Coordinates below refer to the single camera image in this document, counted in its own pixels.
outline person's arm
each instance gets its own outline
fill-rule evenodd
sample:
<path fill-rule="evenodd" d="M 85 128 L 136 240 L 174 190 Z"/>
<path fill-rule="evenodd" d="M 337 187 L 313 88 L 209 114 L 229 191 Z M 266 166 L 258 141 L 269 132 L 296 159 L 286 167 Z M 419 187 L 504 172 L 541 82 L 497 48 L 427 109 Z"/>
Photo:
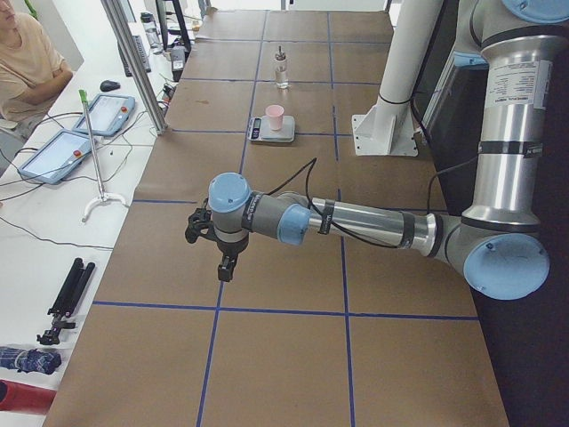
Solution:
<path fill-rule="evenodd" d="M 53 73 L 53 79 L 41 83 L 36 87 L 28 87 L 20 96 L 15 98 L 28 104 L 38 105 L 52 97 L 59 95 L 73 77 L 73 72 L 65 61 L 61 63 L 60 69 Z"/>

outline white desk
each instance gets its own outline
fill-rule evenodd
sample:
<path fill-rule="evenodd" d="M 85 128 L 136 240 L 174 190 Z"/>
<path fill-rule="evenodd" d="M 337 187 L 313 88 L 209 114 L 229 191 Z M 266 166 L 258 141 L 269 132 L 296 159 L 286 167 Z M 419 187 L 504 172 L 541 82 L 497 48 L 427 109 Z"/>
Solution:
<path fill-rule="evenodd" d="M 99 67 L 91 67 L 89 63 L 85 63 L 53 105 L 49 113 L 51 116 L 82 111 L 78 90 L 85 89 L 89 99 L 92 99 L 100 92 L 100 82 L 106 79 L 115 80 L 122 86 L 112 93 L 129 94 L 137 101 L 126 126 L 145 110 L 133 79 L 124 75 L 116 46 L 112 48 L 107 46 L 106 52 L 107 55 L 115 55 L 116 60 L 107 60 L 108 66 L 104 68 L 104 72 Z M 159 93 L 164 85 L 164 78 L 172 77 L 170 63 L 162 56 L 149 55 L 149 58 L 152 72 L 148 77 L 155 93 Z M 71 129 L 77 121 L 77 116 L 62 117 L 57 120 L 65 128 Z M 25 147 L 41 147 L 59 129 L 60 126 L 52 120 L 39 125 Z M 115 177 L 105 184 L 105 187 L 108 192 L 125 196 L 130 203 L 156 138 L 148 114 L 144 114 L 125 137 L 132 146 L 123 138 L 118 138 L 112 144 L 101 148 L 98 153 L 103 179 L 114 173 L 128 154 L 124 165 L 120 167 Z M 13 163 L 21 165 L 29 156 L 31 153 L 20 153 Z M 86 158 L 68 178 L 77 176 L 95 178 L 91 157 Z M 11 166 L 0 178 L 0 185 L 19 179 L 20 176 Z M 20 194 L 35 186 L 27 182 L 2 185 L 0 199 Z M 79 245 L 112 247 L 123 225 L 127 208 L 118 202 L 97 206 L 87 223 L 83 224 L 81 218 L 84 208 L 98 194 L 97 182 L 85 178 L 61 182 L 58 185 L 44 185 L 25 196 L 5 201 L 0 208 L 0 216 L 36 233 L 41 238 Z M 52 346 L 63 358 L 63 364 L 57 372 L 53 375 L 23 374 L 2 368 L 0 378 L 39 387 L 58 388 L 110 255 L 110 250 L 58 246 L 42 242 L 0 222 L 0 271 L 2 272 L 0 322 L 3 325 L 0 345 L 41 348 L 36 342 L 36 335 L 43 334 L 51 325 L 52 316 L 47 316 L 46 313 L 55 301 L 72 262 L 76 257 L 81 257 L 85 264 L 88 262 L 96 264 L 84 297 L 76 309 L 74 319 L 78 324 L 77 328 L 62 331 L 61 344 Z M 36 427 L 42 425 L 43 421 L 44 417 L 40 415 L 0 412 L 0 425 L 3 427 Z"/>

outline dark blue folded umbrella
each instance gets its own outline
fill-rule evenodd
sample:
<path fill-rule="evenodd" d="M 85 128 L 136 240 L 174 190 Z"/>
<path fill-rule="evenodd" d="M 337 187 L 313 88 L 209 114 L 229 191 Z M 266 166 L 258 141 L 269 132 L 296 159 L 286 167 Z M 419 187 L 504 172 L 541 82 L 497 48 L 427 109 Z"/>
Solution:
<path fill-rule="evenodd" d="M 57 351 L 43 352 L 0 347 L 0 367 L 51 375 L 59 365 L 61 365 L 61 355 Z"/>

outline blue joint cap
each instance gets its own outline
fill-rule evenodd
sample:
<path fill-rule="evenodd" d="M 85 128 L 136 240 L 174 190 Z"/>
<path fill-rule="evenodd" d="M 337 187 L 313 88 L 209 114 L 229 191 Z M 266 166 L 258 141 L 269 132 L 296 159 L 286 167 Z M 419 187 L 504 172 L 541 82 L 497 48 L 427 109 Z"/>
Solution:
<path fill-rule="evenodd" d="M 456 68 L 487 69 L 488 62 L 475 53 L 454 51 L 454 66 Z"/>
<path fill-rule="evenodd" d="M 247 180 L 239 173 L 217 175 L 210 182 L 209 204 L 214 212 L 226 214 L 243 206 L 251 195 Z"/>
<path fill-rule="evenodd" d="M 289 245 L 300 245 L 309 229 L 309 220 L 309 209 L 298 204 L 288 206 L 276 229 L 278 240 Z"/>
<path fill-rule="evenodd" d="M 464 262 L 464 278 L 496 300 L 516 300 L 537 290 L 549 274 L 541 243 L 526 234 L 501 234 L 478 245 Z"/>
<path fill-rule="evenodd" d="M 536 24 L 569 20 L 569 0 L 501 0 L 510 12 Z"/>

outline red cylinder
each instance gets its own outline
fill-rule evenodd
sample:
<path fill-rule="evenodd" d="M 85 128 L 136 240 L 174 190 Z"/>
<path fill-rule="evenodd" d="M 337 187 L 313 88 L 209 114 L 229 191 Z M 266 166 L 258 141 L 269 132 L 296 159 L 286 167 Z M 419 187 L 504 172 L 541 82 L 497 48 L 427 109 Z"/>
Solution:
<path fill-rule="evenodd" d="M 0 411 L 45 415 L 50 410 L 55 390 L 0 380 Z"/>

